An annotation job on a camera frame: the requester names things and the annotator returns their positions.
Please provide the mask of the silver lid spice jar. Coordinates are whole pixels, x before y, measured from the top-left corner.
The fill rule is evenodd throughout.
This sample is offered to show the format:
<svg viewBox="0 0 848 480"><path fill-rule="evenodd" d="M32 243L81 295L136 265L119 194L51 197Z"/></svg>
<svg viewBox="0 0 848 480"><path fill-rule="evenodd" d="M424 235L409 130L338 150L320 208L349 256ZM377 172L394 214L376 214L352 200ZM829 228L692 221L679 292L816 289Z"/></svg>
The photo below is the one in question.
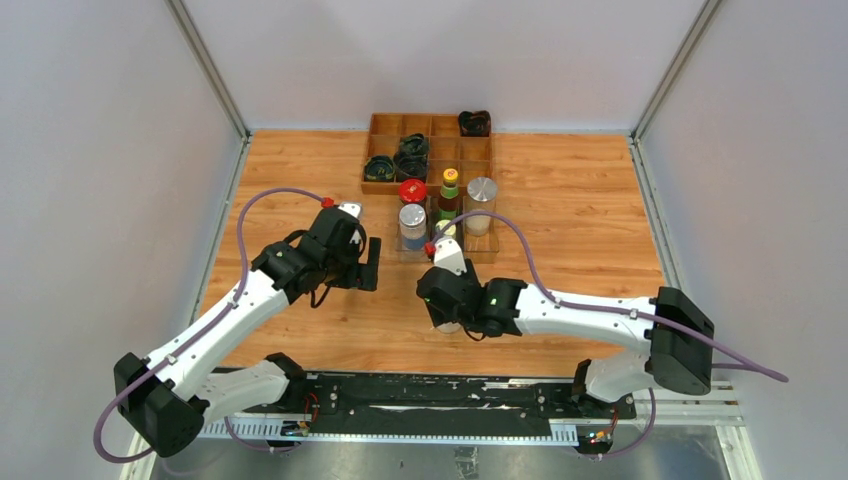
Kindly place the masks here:
<svg viewBox="0 0 848 480"><path fill-rule="evenodd" d="M428 240L427 213L419 204L406 204L398 213L400 248L421 251Z"/></svg>

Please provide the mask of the large silver lid jar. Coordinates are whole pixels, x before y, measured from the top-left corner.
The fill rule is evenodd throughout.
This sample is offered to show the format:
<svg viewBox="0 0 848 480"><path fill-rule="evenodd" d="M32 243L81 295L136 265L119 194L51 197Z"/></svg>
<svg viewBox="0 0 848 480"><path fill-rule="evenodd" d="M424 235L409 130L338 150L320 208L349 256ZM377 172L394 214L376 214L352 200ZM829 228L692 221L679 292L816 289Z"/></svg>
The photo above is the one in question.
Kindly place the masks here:
<svg viewBox="0 0 848 480"><path fill-rule="evenodd" d="M473 178L467 185L467 205L465 212L493 211L498 192L496 182L485 176ZM488 233L491 218L486 215L470 216L464 220L466 232L473 236L484 236Z"/></svg>

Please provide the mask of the clear plastic organizer bin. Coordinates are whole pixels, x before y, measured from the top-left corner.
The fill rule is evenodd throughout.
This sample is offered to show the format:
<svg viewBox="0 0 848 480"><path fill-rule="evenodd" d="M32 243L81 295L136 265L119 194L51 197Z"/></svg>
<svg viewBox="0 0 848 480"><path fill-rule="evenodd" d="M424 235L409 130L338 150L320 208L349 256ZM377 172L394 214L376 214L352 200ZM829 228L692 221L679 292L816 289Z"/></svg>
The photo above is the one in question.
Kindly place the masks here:
<svg viewBox="0 0 848 480"><path fill-rule="evenodd" d="M430 196L426 203L427 211L427 233L432 237L435 233L436 223L439 220L438 199ZM455 225L455 240L461 245L464 255L473 260L475 265L493 264L500 251L499 240L495 231L495 221L490 219L487 233L477 236L472 235L466 228L465 222L460 221ZM395 251L401 263L427 263L429 258L423 248L409 249L404 244L404 236L400 223L396 225Z"/></svg>

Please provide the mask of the yellow lid spice jar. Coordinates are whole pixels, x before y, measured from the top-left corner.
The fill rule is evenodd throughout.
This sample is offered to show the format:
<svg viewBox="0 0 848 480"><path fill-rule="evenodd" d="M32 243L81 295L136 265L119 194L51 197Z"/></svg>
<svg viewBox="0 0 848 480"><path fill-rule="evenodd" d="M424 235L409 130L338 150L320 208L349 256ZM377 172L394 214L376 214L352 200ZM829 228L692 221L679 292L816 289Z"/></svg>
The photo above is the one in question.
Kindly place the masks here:
<svg viewBox="0 0 848 480"><path fill-rule="evenodd" d="M456 239L457 227L450 220L439 220L434 225L434 234L440 234L443 238Z"/></svg>

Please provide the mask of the red lid chili jar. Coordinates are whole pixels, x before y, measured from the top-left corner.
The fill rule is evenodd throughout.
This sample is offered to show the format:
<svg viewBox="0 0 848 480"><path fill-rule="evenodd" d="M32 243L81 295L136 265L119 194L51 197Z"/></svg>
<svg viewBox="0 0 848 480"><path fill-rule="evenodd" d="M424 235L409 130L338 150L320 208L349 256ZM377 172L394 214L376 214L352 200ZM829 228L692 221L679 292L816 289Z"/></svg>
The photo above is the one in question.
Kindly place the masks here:
<svg viewBox="0 0 848 480"><path fill-rule="evenodd" d="M427 207L428 189L426 184L415 178L404 180L398 187L398 198L403 205Z"/></svg>

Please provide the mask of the black lid grinder jar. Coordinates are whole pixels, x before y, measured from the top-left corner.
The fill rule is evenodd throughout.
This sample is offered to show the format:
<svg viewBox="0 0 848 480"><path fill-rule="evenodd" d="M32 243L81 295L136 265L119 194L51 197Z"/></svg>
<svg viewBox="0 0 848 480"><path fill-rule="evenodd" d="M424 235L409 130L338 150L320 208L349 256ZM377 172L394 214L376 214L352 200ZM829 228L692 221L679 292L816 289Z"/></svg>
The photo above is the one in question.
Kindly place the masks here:
<svg viewBox="0 0 848 480"><path fill-rule="evenodd" d="M448 322L436 326L437 331L448 335L459 332L461 329L462 326L457 322Z"/></svg>

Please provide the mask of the yellow cap sauce bottle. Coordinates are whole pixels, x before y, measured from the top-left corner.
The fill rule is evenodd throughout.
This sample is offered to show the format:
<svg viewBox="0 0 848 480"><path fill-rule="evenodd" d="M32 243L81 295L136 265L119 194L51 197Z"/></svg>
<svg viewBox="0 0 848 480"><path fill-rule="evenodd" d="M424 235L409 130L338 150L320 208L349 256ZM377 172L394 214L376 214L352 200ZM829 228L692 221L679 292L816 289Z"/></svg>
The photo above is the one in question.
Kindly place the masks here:
<svg viewBox="0 0 848 480"><path fill-rule="evenodd" d="M459 211L459 171L448 168L442 172L442 184L438 197L438 220L453 220Z"/></svg>

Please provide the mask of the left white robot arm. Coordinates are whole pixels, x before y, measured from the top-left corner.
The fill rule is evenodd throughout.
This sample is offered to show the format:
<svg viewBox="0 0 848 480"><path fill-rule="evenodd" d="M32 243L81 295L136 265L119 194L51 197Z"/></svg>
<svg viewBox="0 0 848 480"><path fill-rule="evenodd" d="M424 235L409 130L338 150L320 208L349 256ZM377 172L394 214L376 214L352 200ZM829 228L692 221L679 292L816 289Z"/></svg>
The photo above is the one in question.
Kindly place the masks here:
<svg viewBox="0 0 848 480"><path fill-rule="evenodd" d="M381 241L367 236L362 214L358 203L324 206L308 229L243 261L230 292L186 330L143 357L127 353L116 362L108 409L163 458L188 447L205 426L248 408L298 411L308 398L306 373L283 353L249 368L215 370L254 330L320 286L375 290Z"/></svg>

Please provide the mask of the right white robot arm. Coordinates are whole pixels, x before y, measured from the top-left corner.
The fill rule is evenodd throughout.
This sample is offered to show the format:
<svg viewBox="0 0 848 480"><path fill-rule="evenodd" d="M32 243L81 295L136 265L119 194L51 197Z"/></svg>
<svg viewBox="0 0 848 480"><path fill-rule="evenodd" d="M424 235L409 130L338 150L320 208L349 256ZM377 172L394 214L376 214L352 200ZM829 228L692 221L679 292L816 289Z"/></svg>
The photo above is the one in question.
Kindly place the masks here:
<svg viewBox="0 0 848 480"><path fill-rule="evenodd" d="M638 390L690 396L711 390L714 324L674 287L662 287L653 297L545 295L519 279L481 283L468 263L460 272L430 268L416 294L442 330L465 329L486 338L555 334L621 347L613 357L579 363L570 393L573 408L584 417L596 417Z"/></svg>

